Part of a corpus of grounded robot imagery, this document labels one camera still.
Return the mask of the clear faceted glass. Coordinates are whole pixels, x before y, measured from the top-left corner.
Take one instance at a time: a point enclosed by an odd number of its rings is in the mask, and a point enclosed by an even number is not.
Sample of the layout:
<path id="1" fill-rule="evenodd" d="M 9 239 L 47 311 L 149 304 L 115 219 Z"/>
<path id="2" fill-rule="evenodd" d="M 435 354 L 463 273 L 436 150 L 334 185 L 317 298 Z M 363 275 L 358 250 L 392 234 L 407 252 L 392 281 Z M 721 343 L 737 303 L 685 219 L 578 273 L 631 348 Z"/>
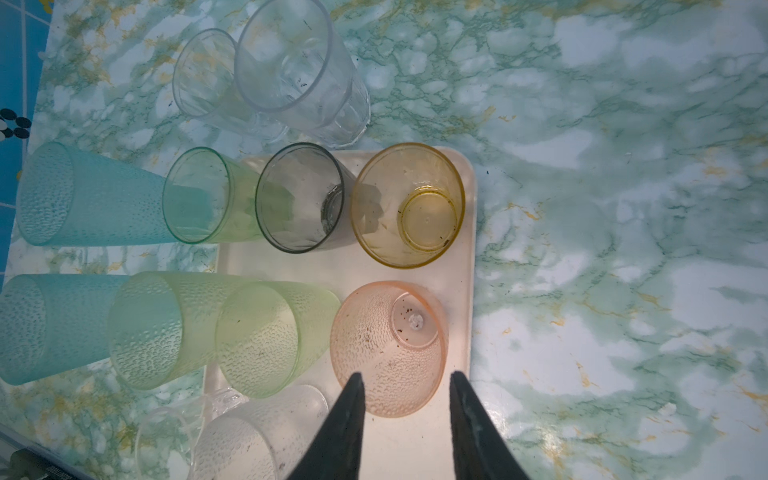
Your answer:
<path id="1" fill-rule="evenodd" d="M 224 30 L 197 33 L 176 61 L 172 92 L 184 115 L 263 143 L 280 140 L 288 127 L 256 111 L 235 84 L 236 42 Z"/>

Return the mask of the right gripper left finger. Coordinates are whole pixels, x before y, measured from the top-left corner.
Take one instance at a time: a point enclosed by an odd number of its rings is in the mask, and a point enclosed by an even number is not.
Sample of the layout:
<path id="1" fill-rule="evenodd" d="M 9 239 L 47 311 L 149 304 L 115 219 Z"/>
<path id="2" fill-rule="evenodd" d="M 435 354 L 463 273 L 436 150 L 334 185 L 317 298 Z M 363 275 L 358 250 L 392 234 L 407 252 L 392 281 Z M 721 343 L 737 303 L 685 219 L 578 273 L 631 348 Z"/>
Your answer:
<path id="1" fill-rule="evenodd" d="M 355 372 L 288 479 L 358 479 L 365 414 L 365 386 Z"/>

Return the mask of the small clear glass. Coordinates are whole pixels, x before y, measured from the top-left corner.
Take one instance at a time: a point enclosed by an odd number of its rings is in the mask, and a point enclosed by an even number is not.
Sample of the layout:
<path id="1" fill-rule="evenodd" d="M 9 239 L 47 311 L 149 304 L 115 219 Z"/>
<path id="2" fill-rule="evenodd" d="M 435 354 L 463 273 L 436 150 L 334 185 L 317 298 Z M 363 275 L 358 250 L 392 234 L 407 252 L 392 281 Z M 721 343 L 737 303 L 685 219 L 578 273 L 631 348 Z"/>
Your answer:
<path id="1" fill-rule="evenodd" d="M 137 479 L 191 479 L 205 426 L 248 401 L 231 387 L 160 406 L 140 422 L 134 443 Z"/>

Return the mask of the frosted clear textured cup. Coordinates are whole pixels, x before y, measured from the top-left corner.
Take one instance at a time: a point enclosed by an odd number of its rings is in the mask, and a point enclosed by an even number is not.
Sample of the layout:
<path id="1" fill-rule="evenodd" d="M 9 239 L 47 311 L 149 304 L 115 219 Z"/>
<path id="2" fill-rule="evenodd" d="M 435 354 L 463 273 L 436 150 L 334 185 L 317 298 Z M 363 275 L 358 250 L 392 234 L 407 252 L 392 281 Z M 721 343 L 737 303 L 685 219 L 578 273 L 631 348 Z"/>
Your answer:
<path id="1" fill-rule="evenodd" d="M 329 412 L 311 385 L 290 386 L 216 417 L 193 450 L 192 479 L 285 479 Z"/>

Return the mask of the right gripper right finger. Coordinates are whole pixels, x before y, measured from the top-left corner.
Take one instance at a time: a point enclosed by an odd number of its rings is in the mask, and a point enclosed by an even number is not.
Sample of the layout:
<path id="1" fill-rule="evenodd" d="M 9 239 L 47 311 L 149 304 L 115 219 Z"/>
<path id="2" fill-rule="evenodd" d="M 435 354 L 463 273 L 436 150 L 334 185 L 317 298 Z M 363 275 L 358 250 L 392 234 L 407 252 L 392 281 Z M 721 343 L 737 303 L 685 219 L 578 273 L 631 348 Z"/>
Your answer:
<path id="1" fill-rule="evenodd" d="M 465 374 L 450 377 L 450 421 L 457 479 L 528 479 Z"/>

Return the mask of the grey smoky cup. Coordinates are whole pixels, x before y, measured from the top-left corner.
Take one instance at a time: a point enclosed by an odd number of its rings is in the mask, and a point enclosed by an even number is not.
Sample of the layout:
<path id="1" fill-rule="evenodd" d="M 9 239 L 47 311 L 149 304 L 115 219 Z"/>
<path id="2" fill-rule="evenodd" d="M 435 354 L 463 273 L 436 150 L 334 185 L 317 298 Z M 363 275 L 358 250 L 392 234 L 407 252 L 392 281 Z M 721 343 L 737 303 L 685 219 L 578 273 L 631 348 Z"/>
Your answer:
<path id="1" fill-rule="evenodd" d="M 263 236 L 289 254 L 355 243 L 350 217 L 355 182 L 355 175 L 317 144 L 284 147 L 266 164 L 256 189 Z"/>

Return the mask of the pink textured cup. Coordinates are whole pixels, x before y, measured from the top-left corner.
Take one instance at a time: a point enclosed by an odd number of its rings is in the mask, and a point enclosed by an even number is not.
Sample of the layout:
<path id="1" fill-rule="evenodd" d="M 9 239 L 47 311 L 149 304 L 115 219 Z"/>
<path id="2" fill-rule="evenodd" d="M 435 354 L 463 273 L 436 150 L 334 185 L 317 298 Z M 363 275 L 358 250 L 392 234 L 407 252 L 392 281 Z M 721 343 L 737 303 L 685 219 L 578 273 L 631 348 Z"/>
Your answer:
<path id="1" fill-rule="evenodd" d="M 378 281 L 353 291 L 330 334 L 330 358 L 341 385 L 360 372 L 366 411 L 398 418 L 424 407 L 441 382 L 448 323 L 441 302 L 423 286 Z"/>

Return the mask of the light green textured cup front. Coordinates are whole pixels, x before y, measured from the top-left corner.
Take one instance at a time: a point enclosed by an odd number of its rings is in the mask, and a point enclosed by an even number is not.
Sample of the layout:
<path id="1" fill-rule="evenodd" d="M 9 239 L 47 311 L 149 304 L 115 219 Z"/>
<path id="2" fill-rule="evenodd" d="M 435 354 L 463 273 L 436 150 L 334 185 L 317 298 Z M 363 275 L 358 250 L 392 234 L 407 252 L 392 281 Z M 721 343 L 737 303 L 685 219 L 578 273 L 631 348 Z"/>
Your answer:
<path id="1" fill-rule="evenodd" d="M 321 286 L 257 281 L 224 302 L 215 330 L 219 368 L 230 385 L 252 398 L 276 394 L 329 348 L 341 306 Z"/>

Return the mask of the large clear glass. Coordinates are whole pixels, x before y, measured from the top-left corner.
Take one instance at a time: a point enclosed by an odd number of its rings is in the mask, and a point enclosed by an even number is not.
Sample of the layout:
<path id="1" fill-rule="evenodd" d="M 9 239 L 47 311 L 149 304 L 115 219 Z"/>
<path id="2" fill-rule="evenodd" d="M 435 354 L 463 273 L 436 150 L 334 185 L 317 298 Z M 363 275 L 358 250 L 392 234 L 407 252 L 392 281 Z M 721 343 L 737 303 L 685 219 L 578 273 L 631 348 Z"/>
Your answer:
<path id="1" fill-rule="evenodd" d="M 261 5 L 238 41 L 234 79 L 255 110 L 334 149 L 370 121 L 367 88 L 319 1 Z"/>

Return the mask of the green transparent cup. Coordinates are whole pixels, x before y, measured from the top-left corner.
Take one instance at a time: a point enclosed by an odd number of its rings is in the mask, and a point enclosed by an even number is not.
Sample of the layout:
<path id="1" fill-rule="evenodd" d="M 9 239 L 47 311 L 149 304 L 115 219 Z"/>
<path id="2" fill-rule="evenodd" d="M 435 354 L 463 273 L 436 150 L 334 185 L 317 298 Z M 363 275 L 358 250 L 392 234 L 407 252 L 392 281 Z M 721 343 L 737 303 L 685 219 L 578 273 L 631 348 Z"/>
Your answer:
<path id="1" fill-rule="evenodd" d="M 207 147 L 184 152 L 166 177 L 162 210 L 186 244 L 233 243 L 262 236 L 255 213 L 259 174 Z"/>

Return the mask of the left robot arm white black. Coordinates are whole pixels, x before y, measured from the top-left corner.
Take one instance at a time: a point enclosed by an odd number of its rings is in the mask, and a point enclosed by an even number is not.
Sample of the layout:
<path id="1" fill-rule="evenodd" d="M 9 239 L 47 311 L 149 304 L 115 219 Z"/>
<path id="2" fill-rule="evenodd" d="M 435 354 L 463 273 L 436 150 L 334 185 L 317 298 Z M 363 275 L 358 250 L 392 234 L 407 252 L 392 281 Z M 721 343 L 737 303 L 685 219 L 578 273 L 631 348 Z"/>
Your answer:
<path id="1" fill-rule="evenodd" d="M 74 473 L 32 450 L 13 452 L 9 464 L 1 468 L 1 478 L 10 480 L 74 480 Z"/>

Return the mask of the light green textured cup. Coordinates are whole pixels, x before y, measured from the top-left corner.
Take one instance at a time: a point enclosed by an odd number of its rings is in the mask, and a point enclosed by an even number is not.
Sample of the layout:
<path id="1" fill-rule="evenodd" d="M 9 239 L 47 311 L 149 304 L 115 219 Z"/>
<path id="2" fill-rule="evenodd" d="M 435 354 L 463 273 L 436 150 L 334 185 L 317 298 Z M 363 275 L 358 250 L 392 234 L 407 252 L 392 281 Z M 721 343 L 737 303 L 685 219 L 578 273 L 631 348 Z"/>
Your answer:
<path id="1" fill-rule="evenodd" d="M 250 279 L 203 272 L 142 272 L 123 284 L 107 319 L 110 358 L 119 377 L 152 390 L 215 358 L 224 302 Z"/>
<path id="2" fill-rule="evenodd" d="M 252 398 L 276 394 L 329 348 L 341 306 L 321 286 L 257 281 L 224 302 L 215 330 L 219 368 L 230 385 Z"/>

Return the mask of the amber yellow cup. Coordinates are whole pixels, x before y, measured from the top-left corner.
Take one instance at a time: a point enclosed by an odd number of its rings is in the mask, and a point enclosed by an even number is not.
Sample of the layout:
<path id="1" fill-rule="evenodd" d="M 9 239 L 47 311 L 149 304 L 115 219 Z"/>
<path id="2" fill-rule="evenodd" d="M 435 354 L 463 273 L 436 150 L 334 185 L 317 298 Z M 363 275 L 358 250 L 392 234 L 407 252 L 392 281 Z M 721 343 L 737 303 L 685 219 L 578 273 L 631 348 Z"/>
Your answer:
<path id="1" fill-rule="evenodd" d="M 353 233 L 377 262 L 414 269 L 443 255 L 456 240 L 466 192 L 454 163 L 434 147 L 400 143 L 376 153 L 353 187 Z"/>

